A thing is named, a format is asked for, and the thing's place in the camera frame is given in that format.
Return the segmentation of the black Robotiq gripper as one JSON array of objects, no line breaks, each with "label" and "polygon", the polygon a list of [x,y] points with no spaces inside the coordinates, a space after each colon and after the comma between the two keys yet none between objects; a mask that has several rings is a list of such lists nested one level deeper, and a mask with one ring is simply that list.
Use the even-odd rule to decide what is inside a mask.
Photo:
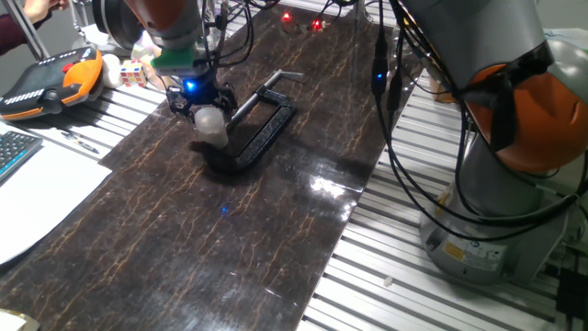
[{"label": "black Robotiq gripper", "polygon": [[166,88],[166,98],[170,110],[188,120],[193,120],[191,103],[193,105],[217,104],[226,120],[230,120],[239,108],[233,85],[229,82],[219,85],[214,73],[183,77],[181,87]]}]

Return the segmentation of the person's bare hand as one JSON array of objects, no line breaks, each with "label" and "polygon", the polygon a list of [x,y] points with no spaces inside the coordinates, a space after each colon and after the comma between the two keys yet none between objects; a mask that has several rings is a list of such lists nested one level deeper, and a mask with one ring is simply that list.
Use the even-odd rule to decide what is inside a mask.
[{"label": "person's bare hand", "polygon": [[38,23],[52,10],[65,10],[69,6],[68,0],[25,0],[23,9],[31,23]]}]

